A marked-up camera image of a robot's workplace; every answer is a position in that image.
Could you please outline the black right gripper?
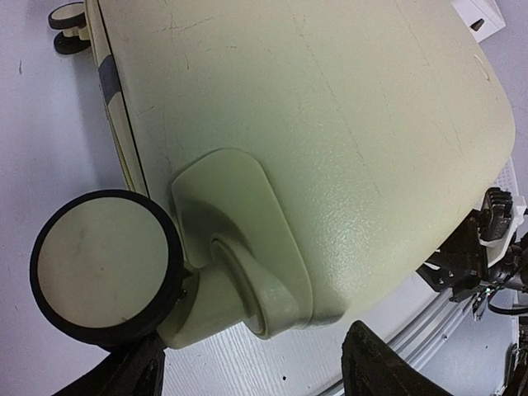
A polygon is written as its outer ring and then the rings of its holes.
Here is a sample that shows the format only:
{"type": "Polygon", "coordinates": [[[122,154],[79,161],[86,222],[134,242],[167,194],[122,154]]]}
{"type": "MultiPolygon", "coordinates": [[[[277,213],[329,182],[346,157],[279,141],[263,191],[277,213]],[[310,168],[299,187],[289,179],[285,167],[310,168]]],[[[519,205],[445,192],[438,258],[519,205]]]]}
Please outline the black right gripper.
{"type": "Polygon", "coordinates": [[[501,290],[527,292],[527,237],[516,238],[526,216],[523,196],[488,188],[481,207],[469,212],[418,268],[418,275],[436,292],[451,290],[451,302],[472,298],[475,318],[483,308],[500,315],[526,315],[526,306],[493,304],[501,290]]]}

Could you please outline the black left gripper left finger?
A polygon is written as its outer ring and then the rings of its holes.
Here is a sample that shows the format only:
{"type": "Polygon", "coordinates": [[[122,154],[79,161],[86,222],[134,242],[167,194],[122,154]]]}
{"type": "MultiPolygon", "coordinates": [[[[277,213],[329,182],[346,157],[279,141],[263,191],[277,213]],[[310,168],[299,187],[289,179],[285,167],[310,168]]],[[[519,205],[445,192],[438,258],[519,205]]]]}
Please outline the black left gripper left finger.
{"type": "Polygon", "coordinates": [[[160,395],[165,344],[156,333],[119,346],[100,364],[59,390],[57,395],[160,395]]]}

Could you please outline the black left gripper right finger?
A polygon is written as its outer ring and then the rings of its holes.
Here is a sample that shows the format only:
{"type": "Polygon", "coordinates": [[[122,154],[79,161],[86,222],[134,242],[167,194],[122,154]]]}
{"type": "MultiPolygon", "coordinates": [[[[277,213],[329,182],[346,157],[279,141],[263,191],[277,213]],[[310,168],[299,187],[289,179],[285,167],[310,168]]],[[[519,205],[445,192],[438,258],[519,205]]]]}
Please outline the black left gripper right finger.
{"type": "Polygon", "coordinates": [[[361,320],[342,344],[344,394],[440,396],[448,392],[414,370],[361,320]]]}

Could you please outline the pale green hard-shell suitcase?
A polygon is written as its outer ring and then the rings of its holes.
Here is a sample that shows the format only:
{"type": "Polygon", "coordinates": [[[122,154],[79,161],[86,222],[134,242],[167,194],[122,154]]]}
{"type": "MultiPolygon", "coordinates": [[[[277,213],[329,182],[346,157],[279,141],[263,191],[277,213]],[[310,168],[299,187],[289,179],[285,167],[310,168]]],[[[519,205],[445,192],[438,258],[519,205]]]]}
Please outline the pale green hard-shell suitcase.
{"type": "Polygon", "coordinates": [[[375,306],[455,231],[516,127],[447,1],[82,1],[126,187],[40,231],[42,314],[112,348],[267,339],[375,306]]]}

